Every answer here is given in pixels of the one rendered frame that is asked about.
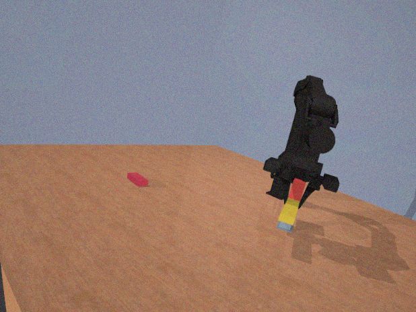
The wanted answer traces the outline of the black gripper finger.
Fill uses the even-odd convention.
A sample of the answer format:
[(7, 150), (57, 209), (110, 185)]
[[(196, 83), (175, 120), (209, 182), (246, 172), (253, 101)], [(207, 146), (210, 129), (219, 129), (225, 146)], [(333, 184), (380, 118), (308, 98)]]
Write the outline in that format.
[(308, 186), (307, 186), (307, 188), (306, 188), (306, 190), (305, 190), (305, 192), (304, 192), (304, 194), (303, 194), (303, 196), (302, 196), (302, 198), (301, 198), (301, 200), (300, 200), (300, 203), (299, 203), (298, 209), (300, 209), (300, 207), (303, 205), (304, 201), (305, 201), (305, 200), (309, 197), (309, 195), (311, 195), (311, 193), (313, 193), (313, 191), (315, 191), (315, 190), (320, 191), (320, 187), (318, 188), (318, 187), (316, 187), (316, 186), (311, 186), (311, 185), (310, 185), (310, 181), (309, 181), (309, 184), (308, 184)]
[(287, 202), (288, 196), (289, 196), (289, 189), (290, 189), (290, 185), (291, 185), (291, 177), (289, 177), (289, 179), (281, 177), (278, 175), (279, 179), (282, 179), (283, 182), (283, 195), (284, 195), (284, 204)]

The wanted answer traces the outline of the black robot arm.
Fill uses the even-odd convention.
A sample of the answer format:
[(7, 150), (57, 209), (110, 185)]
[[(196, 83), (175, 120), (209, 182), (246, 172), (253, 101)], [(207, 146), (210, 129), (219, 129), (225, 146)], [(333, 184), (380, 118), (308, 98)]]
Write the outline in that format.
[[(326, 94), (321, 78), (307, 75), (305, 79), (299, 80), (293, 96), (296, 112), (287, 146), (278, 157), (284, 165), (291, 167), (291, 184), (295, 178), (304, 182), (309, 182), (311, 177), (319, 179), (323, 163), (313, 157), (302, 157), (300, 153), (295, 156), (297, 147), (301, 144), (317, 153), (331, 151), (336, 141), (330, 127), (336, 128), (339, 123), (336, 101)], [(271, 173), (274, 180), (271, 191), (266, 194), (283, 200), (284, 187), (282, 179), (278, 178), (279, 174), (279, 171)]]

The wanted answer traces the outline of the red rectangular block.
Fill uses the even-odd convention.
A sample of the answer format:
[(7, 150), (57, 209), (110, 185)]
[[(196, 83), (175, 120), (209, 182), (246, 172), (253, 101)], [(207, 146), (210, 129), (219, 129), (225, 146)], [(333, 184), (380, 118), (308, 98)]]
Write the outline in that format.
[(136, 186), (148, 186), (148, 181), (142, 175), (138, 174), (137, 172), (128, 173), (127, 178), (133, 182)]

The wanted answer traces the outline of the yellow bar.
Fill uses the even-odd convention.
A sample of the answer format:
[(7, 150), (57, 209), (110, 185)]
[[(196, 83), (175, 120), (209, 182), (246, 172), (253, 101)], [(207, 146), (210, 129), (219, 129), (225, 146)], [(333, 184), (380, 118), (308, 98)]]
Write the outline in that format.
[(293, 225), (305, 185), (306, 183), (303, 180), (294, 179), (289, 198), (281, 211), (278, 221)]

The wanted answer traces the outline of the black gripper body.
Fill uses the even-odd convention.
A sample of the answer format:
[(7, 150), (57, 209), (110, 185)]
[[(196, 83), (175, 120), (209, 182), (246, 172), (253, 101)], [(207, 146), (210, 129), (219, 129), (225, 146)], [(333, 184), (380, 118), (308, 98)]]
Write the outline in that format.
[[(305, 158), (316, 158), (317, 162), (320, 157), (320, 153), (317, 153), (310, 147), (301, 144), (298, 145), (295, 156), (297, 155), (297, 153), (300, 153), (301, 156)], [(265, 161), (263, 170), (270, 173), (277, 173), (279, 171), (279, 176), (289, 179), (291, 167), (284, 165), (282, 160), (270, 157), (268, 160)], [(316, 186), (319, 188), (321, 184), (323, 185), (325, 190), (330, 190), (331, 192), (337, 193), (340, 183), (337, 177), (329, 175), (327, 173), (324, 173), (324, 176), (320, 175), (319, 179), (313, 177), (310, 178), (311, 186)]]

